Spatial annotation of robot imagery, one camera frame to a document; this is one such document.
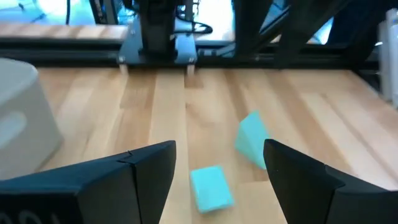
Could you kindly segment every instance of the wooden table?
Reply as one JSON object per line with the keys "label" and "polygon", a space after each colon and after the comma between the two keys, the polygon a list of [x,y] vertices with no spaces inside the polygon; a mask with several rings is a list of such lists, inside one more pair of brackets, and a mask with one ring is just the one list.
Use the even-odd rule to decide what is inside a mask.
{"label": "wooden table", "polygon": [[[55,37],[118,38],[124,32],[46,29]],[[21,32],[43,33],[29,27]],[[254,110],[278,141],[381,187],[398,188],[398,113],[350,71],[200,69],[187,78],[182,70],[122,75],[113,68],[41,68],[40,79],[65,138],[42,170],[177,141],[161,223],[285,223],[267,174],[233,147],[239,121]],[[213,165],[223,167],[236,205],[200,215],[189,171]]]}

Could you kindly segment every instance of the foam block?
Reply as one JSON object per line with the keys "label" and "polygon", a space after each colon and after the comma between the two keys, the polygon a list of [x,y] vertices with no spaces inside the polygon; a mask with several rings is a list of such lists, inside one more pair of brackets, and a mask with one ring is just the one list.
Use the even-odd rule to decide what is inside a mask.
{"label": "foam block", "polygon": [[228,208],[234,205],[223,169],[220,166],[191,171],[191,181],[200,213]]}
{"label": "foam block", "polygon": [[261,169],[267,169],[262,153],[264,141],[269,138],[259,112],[254,111],[240,122],[235,148]]}

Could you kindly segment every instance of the wooden tabletop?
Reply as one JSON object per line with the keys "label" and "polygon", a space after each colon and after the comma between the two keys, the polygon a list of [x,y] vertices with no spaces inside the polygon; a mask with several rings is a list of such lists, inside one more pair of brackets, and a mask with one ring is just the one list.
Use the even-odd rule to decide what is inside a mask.
{"label": "wooden tabletop", "polygon": [[[94,35],[88,30],[83,27],[76,36]],[[116,36],[104,30],[109,27],[97,35]],[[39,71],[65,138],[41,170],[177,141],[164,224],[286,223],[266,172],[233,146],[239,121],[254,110],[274,139],[398,189],[398,113],[350,71],[199,69],[189,78],[182,70]],[[189,172],[213,165],[223,167],[236,205],[200,215]]]}
{"label": "wooden tabletop", "polygon": [[74,39],[120,39],[126,26],[64,26],[0,23],[0,37],[53,37]]}

